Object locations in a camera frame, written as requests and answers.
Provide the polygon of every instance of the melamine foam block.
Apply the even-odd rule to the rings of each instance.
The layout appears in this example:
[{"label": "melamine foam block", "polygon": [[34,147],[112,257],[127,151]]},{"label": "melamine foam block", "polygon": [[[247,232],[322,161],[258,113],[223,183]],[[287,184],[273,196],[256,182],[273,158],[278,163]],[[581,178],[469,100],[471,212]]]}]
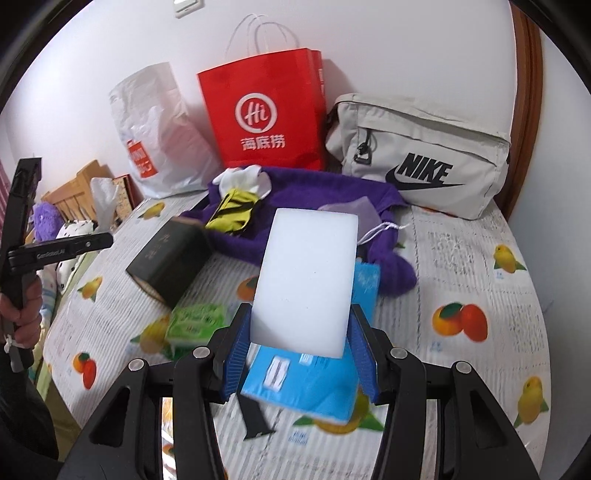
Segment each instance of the melamine foam block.
[{"label": "melamine foam block", "polygon": [[251,342],[343,356],[357,226],[348,213],[277,210],[252,304]]}]

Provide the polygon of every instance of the green soap box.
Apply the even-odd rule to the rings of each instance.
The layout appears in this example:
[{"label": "green soap box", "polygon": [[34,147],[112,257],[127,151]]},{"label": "green soap box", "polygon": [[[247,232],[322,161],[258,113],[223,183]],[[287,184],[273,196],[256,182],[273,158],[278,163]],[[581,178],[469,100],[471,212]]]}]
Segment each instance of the green soap box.
[{"label": "green soap box", "polygon": [[207,345],[213,332],[226,326],[226,309],[215,304],[177,307],[170,315],[166,340],[174,346]]}]

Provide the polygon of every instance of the dark green box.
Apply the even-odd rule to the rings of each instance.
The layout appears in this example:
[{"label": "dark green box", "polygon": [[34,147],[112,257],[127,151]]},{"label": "dark green box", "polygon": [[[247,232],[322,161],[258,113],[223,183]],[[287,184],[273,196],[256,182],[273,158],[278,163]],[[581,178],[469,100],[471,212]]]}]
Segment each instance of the dark green box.
[{"label": "dark green box", "polygon": [[173,309],[212,254],[201,222],[174,217],[158,230],[126,272],[148,295]]}]

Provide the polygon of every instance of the white drawstring bag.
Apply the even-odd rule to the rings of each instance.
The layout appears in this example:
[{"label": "white drawstring bag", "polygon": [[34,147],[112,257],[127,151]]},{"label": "white drawstring bag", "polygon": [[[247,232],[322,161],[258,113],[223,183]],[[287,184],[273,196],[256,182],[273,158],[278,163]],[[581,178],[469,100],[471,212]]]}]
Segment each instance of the white drawstring bag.
[{"label": "white drawstring bag", "polygon": [[326,148],[343,174],[392,183],[408,203],[474,220],[505,183],[509,135],[441,106],[352,93],[334,114]]},{"label": "white drawstring bag", "polygon": [[205,190],[219,160],[190,122],[169,63],[146,67],[109,94],[131,176],[145,197]]}]

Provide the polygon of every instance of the haidilao logo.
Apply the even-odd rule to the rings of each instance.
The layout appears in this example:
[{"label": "haidilao logo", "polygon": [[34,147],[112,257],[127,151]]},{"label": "haidilao logo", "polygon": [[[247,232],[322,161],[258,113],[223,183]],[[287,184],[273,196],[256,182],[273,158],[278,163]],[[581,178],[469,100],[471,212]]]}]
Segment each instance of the haidilao logo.
[{"label": "haidilao logo", "polygon": [[236,121],[244,130],[261,134],[277,122],[277,107],[271,98],[262,93],[249,93],[236,104]]}]

